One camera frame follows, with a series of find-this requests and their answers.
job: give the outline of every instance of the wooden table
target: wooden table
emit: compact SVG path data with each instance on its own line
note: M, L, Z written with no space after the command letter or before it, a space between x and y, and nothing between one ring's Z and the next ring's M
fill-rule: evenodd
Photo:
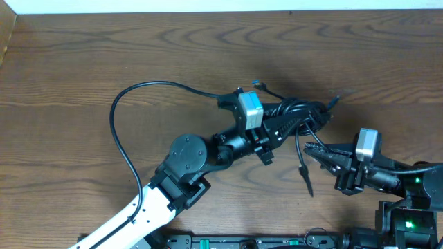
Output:
M389 157L441 162L442 67L441 10L19 16L0 70L0 247L68 247L136 195L108 124L112 100L129 85L172 80L222 94L261 79L285 96L340 95L318 133L324 142L350 142L368 127L383 133ZM214 100L168 86L131 92L116 111L144 184L177 136L210 136L232 124ZM305 158L314 198L288 140L268 167L249 156L209 174L210 191L169 227L373 228L378 200L397 200L370 189L345 196Z

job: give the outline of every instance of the green led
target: green led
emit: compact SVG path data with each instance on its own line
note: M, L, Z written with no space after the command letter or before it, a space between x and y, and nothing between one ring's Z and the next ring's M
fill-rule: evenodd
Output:
M406 222L406 227L407 228L414 228L414 224L412 222L410 222L410 221L407 221Z

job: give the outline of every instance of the black cable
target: black cable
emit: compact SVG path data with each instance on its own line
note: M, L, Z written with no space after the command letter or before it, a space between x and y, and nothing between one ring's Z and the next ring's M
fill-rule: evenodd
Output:
M420 167L416 169L390 169L387 167L381 167L376 165L371 165L370 168L375 169L380 172L386 172L390 174L397 174L397 175L406 175L406 174L419 174L423 172L427 172L430 170L438 170L443 169L443 163L440 164L428 164L425 167Z
M274 96L274 97L276 97L276 98L279 98L279 99L281 99L281 100L284 99L284 97L282 97L281 95L278 95L277 93L273 93L273 92L271 92L271 91L268 90L268 89L265 89L265 90L263 90L263 91L265 91L265 92L271 94L272 96Z
M306 182L307 191L309 192L311 197L314 197L314 191L312 189L311 179L309 179L309 170L307 169L305 161L303 160L302 152L300 149L300 142L298 141L299 128L300 127L296 128L296 149L297 149L298 158L300 160L300 166L298 167L298 172L303 177L303 180Z
M402 207L402 206L406 206L408 205L408 202L410 201L410 196L407 196L406 198L402 199L402 200L398 200L396 202L394 202L393 204L389 205L385 212L389 213L391 211L393 211L396 208Z
M320 131L330 120L331 114L329 110L335 106L340 99L340 96L336 96L326 107L323 103L317 101L309 102L307 100L301 100L298 98L284 98L268 90L266 84L258 80L253 81L253 86L261 91L282 99L278 107L268 114L268 118L275 118L278 116L287 115L288 113L297 113L299 117L302 117L301 125L296 127L290 136L294 135L296 139L296 150L298 159L300 160L300 167L298 168L298 171L303 177L303 180L306 182L309 194L314 197L311 180L309 179L309 171L303 160L298 137L312 135L318 144L325 149L325 151L331 152L330 148L328 148L320 140L320 138L318 138L316 132Z
M331 247L331 248L327 248L327 249L333 249L333 248L336 247L337 240L335 240L335 239L333 238L333 236L332 236L328 231L326 231L326 229L324 229L324 228L320 228L320 227L311 228L311 229L309 229L309 231L307 231L307 233L306 233L305 236L303 237L303 242L305 242L306 245L308 245L308 243L307 243L307 236L309 235L309 233L311 233L311 232L314 231L314 230L322 230L322 231L326 232L327 236L329 236L329 238L331 238L331 240L334 242L334 246Z
M191 93L196 93L198 95L202 95L202 96L209 97L209 98L218 98L219 97L217 94L198 91L196 89L190 88L189 86L185 86L185 85L182 85L182 84L179 84L176 82L169 82L169 81L151 81L151 82L138 83L138 84L135 84L133 86L126 88L125 90L121 91L117 95L117 97L114 99L114 102L111 105L111 111L109 112L109 126L111 127L112 137L114 138L114 141L116 142L118 150L122 154L123 158L125 159L126 163L128 164L129 168L131 169L132 174L134 175L134 178L136 179L137 187L138 187L138 203L137 203L137 207L136 207L134 213L128 217L128 220L123 222L120 226L118 226L116 229L114 229L112 232L110 232L107 236L105 236L103 239L101 239L99 242L97 242L95 245L93 245L91 247L91 249L97 248L103 242L108 240L112 235L116 234L119 230L124 228L129 222L135 222L134 218L141 209L141 206L143 203L143 186L141 184L140 176L138 175L137 170L135 169L134 165L132 164L131 160L129 159L129 156L126 154L126 151L123 149L122 144L120 143L120 140L118 139L116 128L114 125L114 112L116 110L118 101L121 99L122 96L124 96L124 94L126 94L129 91L132 91L134 89L137 89L139 87L142 87L142 86L151 86L151 85L155 85L155 84L166 85L166 86L176 86L181 89L185 89Z

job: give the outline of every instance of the white wall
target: white wall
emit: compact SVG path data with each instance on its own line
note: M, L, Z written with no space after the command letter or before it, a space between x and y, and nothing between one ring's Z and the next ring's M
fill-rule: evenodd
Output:
M5 0L17 14L443 8L443 0Z

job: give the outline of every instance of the connector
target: connector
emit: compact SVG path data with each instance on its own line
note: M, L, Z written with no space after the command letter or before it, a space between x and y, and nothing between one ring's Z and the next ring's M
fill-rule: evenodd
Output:
M260 80L253 80L252 85L254 86L254 88L260 91L265 91L268 89L266 84L264 82L261 82Z
M331 100L331 102L327 105L327 110L329 111L330 109L332 109L332 107L334 107L336 104L337 104L337 102L340 100L340 96L339 95L337 95L337 96L335 96L335 98L334 99L332 99Z

